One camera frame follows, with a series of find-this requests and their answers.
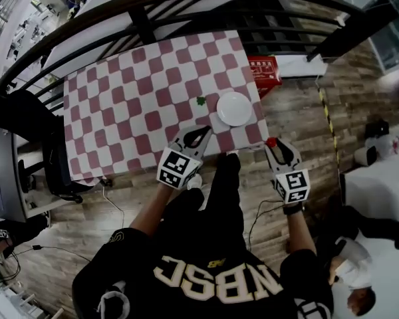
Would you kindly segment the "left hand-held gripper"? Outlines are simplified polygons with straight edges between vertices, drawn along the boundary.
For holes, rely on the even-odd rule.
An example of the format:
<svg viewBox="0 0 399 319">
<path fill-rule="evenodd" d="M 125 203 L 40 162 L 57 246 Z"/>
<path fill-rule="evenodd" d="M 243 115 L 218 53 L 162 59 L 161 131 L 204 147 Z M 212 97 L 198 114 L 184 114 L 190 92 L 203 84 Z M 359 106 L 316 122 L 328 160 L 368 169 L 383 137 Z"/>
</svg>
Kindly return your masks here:
<svg viewBox="0 0 399 319">
<path fill-rule="evenodd" d="M 211 126 L 196 124 L 182 128 L 166 147 L 158 164 L 156 179 L 174 189 L 183 189 L 203 165 L 201 159 L 212 135 Z M 192 150 L 189 157 L 176 150 Z"/>
</svg>

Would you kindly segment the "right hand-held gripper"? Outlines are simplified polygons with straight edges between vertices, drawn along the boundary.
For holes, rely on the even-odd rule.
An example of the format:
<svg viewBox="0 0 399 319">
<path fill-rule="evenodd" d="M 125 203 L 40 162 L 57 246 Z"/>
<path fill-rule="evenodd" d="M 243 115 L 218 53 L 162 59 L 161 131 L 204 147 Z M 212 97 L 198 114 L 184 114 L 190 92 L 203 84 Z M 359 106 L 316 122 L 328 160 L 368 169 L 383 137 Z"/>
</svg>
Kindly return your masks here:
<svg viewBox="0 0 399 319">
<path fill-rule="evenodd" d="M 277 138 L 277 147 L 282 153 L 285 166 L 291 170 L 295 170 L 301 164 L 301 155 L 290 142 Z M 276 174 L 274 178 L 275 190 L 280 195 L 284 204 L 307 200 L 311 190 L 309 171 L 302 169 L 289 173 L 280 173 L 279 162 L 267 144 L 265 144 L 265 154 L 272 174 Z"/>
</svg>

